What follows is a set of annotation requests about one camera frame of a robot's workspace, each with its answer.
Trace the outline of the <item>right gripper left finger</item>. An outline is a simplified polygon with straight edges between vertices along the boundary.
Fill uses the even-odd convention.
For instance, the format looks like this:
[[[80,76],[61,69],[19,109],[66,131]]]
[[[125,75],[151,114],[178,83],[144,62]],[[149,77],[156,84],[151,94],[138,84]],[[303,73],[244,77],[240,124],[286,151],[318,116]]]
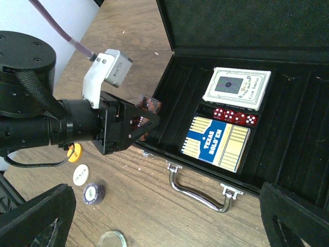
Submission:
[[[1,246],[65,246],[75,209],[72,187],[59,184],[1,215]]]

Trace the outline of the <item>red black chip stack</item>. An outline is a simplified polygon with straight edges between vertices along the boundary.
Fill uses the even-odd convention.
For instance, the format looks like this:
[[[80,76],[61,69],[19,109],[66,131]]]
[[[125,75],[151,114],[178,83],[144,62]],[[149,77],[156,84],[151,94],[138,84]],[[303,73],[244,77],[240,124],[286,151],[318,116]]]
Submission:
[[[162,102],[151,96],[139,95],[138,102],[137,104],[135,104],[135,106],[144,111],[157,115],[162,107]],[[150,120],[145,117],[135,115],[131,120],[132,130],[135,130],[145,125],[149,121]]]

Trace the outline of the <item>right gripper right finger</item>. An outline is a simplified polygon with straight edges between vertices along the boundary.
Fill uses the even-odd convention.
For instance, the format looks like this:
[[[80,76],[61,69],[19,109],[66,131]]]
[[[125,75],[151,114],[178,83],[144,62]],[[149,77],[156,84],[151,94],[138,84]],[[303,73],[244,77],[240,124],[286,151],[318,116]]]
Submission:
[[[265,182],[259,196],[271,246],[328,246],[328,211],[295,193]]]

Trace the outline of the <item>purple chip stack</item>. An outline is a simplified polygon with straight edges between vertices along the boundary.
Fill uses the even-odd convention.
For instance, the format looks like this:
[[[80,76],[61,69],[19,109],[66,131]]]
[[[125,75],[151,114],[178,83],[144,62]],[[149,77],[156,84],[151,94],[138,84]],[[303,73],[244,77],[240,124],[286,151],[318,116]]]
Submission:
[[[83,202],[87,205],[98,205],[105,197],[105,187],[101,184],[89,183],[83,190]]]

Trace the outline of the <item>black poker case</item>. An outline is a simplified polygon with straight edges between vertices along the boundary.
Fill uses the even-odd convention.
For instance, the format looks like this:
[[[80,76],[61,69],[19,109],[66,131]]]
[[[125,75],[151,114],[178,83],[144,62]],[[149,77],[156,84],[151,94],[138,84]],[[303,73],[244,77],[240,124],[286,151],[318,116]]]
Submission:
[[[328,209],[328,1],[158,1],[173,55],[136,146]]]

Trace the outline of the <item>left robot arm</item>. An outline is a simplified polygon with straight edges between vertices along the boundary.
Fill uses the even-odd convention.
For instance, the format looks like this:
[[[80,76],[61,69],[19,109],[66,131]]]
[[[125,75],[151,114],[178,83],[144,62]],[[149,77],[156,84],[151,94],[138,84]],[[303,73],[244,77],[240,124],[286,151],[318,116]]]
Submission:
[[[56,53],[28,34],[1,31],[1,156],[91,141],[101,154],[122,151],[159,123],[159,117],[101,92],[100,107],[53,97]]]

